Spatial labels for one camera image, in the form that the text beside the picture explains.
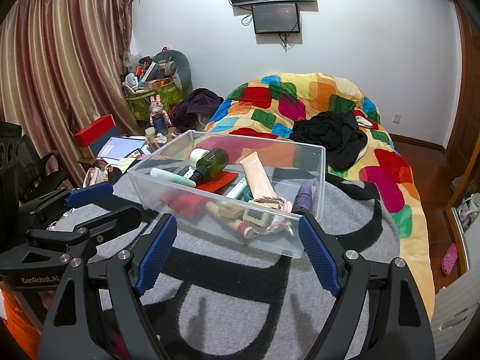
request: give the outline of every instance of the pink slipper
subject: pink slipper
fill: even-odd
[[[450,247],[447,250],[447,253],[445,253],[445,256],[443,256],[443,259],[442,259],[442,272],[445,276],[448,276],[450,273],[452,273],[453,267],[457,262],[457,258],[458,258],[457,245],[452,244],[450,245]]]

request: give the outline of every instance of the quilt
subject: quilt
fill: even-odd
[[[347,180],[375,183],[397,226],[400,257],[409,265],[431,319],[435,291],[427,222],[412,170],[380,125],[377,106],[354,83],[322,73],[282,73],[255,79],[228,95],[205,131],[288,139],[296,120],[310,119],[322,111],[353,112],[373,125],[360,127],[368,138],[366,154],[345,172],[330,167],[328,172]],[[279,159],[285,167],[293,160],[288,154]]]

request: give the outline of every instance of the white bottle cap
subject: white bottle cap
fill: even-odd
[[[205,149],[193,149],[190,153],[190,166],[192,168],[197,167],[197,161],[202,158],[205,154],[207,154],[209,150]]]

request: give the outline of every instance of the mint green tube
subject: mint green tube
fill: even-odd
[[[171,181],[172,183],[186,185],[186,186],[192,187],[192,188],[195,188],[197,186],[195,181],[190,180],[188,178],[184,178],[183,176],[176,175],[175,173],[172,173],[172,172],[169,172],[169,171],[163,170],[163,169],[152,168],[150,170],[150,176],[155,177],[156,179]]]

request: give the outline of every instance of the cable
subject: cable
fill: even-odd
[[[241,8],[241,9],[243,9],[243,10],[246,10],[246,11],[249,11],[249,12],[250,12],[248,15],[244,16],[243,19],[241,20],[241,23],[242,23],[243,26],[248,26],[248,25],[250,25],[251,21],[254,19],[254,10],[253,10],[253,9],[248,9],[248,8],[241,7],[240,5],[238,6],[238,8]],[[244,20],[245,20],[246,18],[248,18],[248,17],[250,17],[250,20],[249,20],[248,22],[245,22]]]
[[[250,20],[249,20],[247,23],[245,23],[244,20],[245,20],[247,17],[250,17]],[[242,23],[243,26],[248,26],[248,25],[250,25],[250,23],[251,23],[251,21],[252,21],[253,19],[254,19],[253,13],[249,13],[248,15],[246,15],[246,16],[241,20],[241,23]]]
[[[298,25],[298,29],[300,29],[300,23],[301,23],[300,18],[301,18],[301,17],[302,17],[302,15],[300,14],[300,12],[298,12],[298,19],[297,19],[297,22],[295,23],[295,25],[293,26],[292,31],[290,31],[290,32],[285,32],[285,33],[283,33],[283,34],[282,34],[282,33],[279,33],[279,34],[278,34],[278,37],[279,37],[280,40],[282,41],[282,46],[283,46],[283,48],[285,49],[285,52],[287,52],[287,50],[290,50],[290,49],[293,47],[293,45],[292,45],[292,47],[291,47],[290,49],[287,49],[287,39],[290,37],[290,35],[292,35],[293,30],[295,29],[295,27],[296,27],[297,25]]]
[[[240,9],[243,9],[243,10],[246,10],[246,11],[249,11],[249,12],[253,12],[253,10],[252,10],[252,9],[249,9],[249,8],[244,8],[244,7],[240,6],[240,5],[237,5],[237,8],[240,8]]]

